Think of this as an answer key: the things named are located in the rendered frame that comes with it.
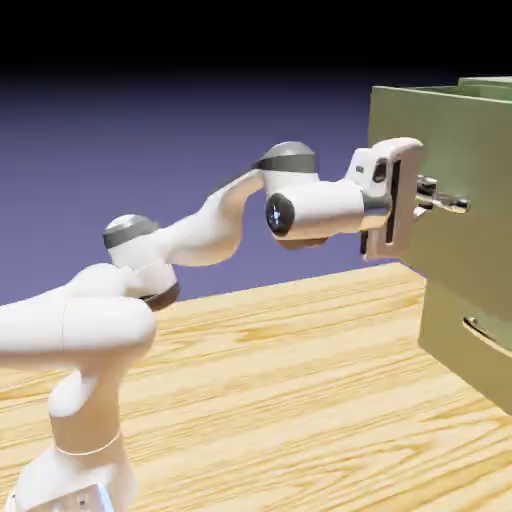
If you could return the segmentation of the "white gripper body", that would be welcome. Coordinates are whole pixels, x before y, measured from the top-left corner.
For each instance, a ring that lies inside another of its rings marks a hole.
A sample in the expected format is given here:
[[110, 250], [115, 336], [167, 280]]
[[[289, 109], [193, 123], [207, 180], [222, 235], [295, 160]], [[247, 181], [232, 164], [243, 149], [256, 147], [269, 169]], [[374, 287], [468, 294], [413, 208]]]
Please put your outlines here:
[[364, 153], [362, 255], [399, 258], [412, 234], [423, 144], [414, 138], [380, 141]]

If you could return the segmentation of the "olive green cabinet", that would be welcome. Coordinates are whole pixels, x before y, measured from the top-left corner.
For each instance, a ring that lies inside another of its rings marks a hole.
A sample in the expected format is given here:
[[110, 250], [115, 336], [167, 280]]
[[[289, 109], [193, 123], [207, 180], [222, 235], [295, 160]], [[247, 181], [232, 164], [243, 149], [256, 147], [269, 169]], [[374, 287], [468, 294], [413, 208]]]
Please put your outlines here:
[[374, 87], [368, 140], [424, 144], [421, 172], [468, 200], [422, 215], [401, 260], [427, 279], [418, 343], [512, 416], [512, 77]]

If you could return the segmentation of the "olive green drawer front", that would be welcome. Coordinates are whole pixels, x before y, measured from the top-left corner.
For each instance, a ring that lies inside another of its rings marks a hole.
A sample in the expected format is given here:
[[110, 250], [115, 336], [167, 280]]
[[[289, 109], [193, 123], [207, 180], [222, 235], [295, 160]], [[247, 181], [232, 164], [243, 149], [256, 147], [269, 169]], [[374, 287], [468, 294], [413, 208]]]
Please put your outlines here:
[[512, 308], [512, 102], [376, 87], [371, 143], [409, 136], [424, 145], [421, 172], [470, 201], [434, 209], [414, 226], [404, 263], [503, 319]]
[[[418, 344], [478, 393], [512, 416], [512, 308], [503, 319], [458, 296], [443, 284], [426, 284]], [[486, 343], [462, 325], [476, 316], [496, 337]]]

